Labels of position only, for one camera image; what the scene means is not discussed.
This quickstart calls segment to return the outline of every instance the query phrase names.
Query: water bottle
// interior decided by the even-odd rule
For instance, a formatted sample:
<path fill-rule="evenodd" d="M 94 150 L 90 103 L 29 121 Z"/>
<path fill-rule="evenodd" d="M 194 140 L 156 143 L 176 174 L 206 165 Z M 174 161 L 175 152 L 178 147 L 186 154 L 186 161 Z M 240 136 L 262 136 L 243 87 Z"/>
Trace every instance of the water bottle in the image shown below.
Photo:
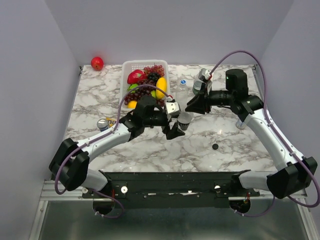
<path fill-rule="evenodd" d="M 181 109 L 181 113 L 177 118 L 177 120 L 181 130 L 183 131 L 187 130 L 194 116 L 192 112 L 185 111 L 188 103 L 188 93 L 189 93 L 189 89 L 187 87 L 186 80 L 181 80 L 175 90 L 175 100 L 178 102 Z"/>
<path fill-rule="evenodd" d="M 187 107 L 188 91 L 186 80 L 181 80 L 175 90 L 175 100 L 178 102 L 182 112 Z"/>

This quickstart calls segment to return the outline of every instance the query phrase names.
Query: red fruit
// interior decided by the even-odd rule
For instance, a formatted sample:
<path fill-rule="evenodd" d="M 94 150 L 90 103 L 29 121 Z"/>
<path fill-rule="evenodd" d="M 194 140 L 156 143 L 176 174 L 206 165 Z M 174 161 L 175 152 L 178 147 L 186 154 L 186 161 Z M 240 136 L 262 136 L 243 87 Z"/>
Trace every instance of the red fruit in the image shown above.
<path fill-rule="evenodd" d="M 140 80 L 146 79 L 146 78 L 147 78 L 147 75 L 145 74 L 145 72 L 137 69 L 129 74 L 127 83 L 128 84 L 136 84 Z"/>
<path fill-rule="evenodd" d="M 104 67 L 104 61 L 101 57 L 95 56 L 91 60 L 91 67 L 96 71 L 101 71 Z"/>

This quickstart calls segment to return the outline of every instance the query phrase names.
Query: yellow fruit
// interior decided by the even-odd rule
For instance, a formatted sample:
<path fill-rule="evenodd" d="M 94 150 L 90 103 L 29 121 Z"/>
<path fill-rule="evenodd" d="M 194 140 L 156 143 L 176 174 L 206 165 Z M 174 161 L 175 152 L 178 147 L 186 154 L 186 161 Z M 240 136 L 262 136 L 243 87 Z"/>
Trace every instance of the yellow fruit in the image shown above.
<path fill-rule="evenodd" d="M 127 105 L 128 109 L 135 109 L 137 106 L 137 101 L 130 101 Z"/>
<path fill-rule="evenodd" d="M 158 79 L 158 81 L 156 82 L 156 86 L 158 88 L 160 88 L 161 90 L 163 90 L 164 92 L 166 92 L 167 91 L 167 80 L 164 77 L 160 77 Z M 155 96 L 156 96 L 156 99 L 163 99 L 165 95 L 157 89 L 157 90 L 155 90 Z"/>

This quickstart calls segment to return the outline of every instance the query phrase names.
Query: basket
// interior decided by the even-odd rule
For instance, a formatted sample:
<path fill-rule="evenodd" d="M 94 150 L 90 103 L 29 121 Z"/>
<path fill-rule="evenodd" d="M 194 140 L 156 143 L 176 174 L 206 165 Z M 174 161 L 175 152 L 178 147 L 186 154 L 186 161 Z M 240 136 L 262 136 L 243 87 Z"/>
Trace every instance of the basket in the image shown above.
<path fill-rule="evenodd" d="M 134 70 L 140 69 L 143 70 L 144 67 L 152 67 L 154 65 L 162 65 L 164 68 L 164 78 L 166 79 L 166 93 L 171 94 L 170 91 L 170 81 L 169 81 L 169 70 L 168 63 L 164 60 L 132 60 L 126 61 L 122 65 L 122 73 L 121 73 L 121 82 L 120 82 L 120 95 L 119 95 L 119 104 L 127 93 L 127 89 L 129 88 L 129 84 L 127 83 L 128 76 Z M 122 110 L 132 110 L 132 108 L 127 108 L 125 104 L 121 106 Z"/>

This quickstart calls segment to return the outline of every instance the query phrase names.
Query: small can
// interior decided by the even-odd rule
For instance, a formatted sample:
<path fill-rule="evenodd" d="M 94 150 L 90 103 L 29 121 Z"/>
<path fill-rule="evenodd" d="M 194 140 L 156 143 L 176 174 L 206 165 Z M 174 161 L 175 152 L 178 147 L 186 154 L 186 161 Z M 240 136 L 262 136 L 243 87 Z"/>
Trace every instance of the small can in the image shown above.
<path fill-rule="evenodd" d="M 96 123 L 96 126 L 100 130 L 100 132 L 103 132 L 104 130 L 107 130 L 109 128 L 108 120 L 105 118 L 101 118 Z"/>

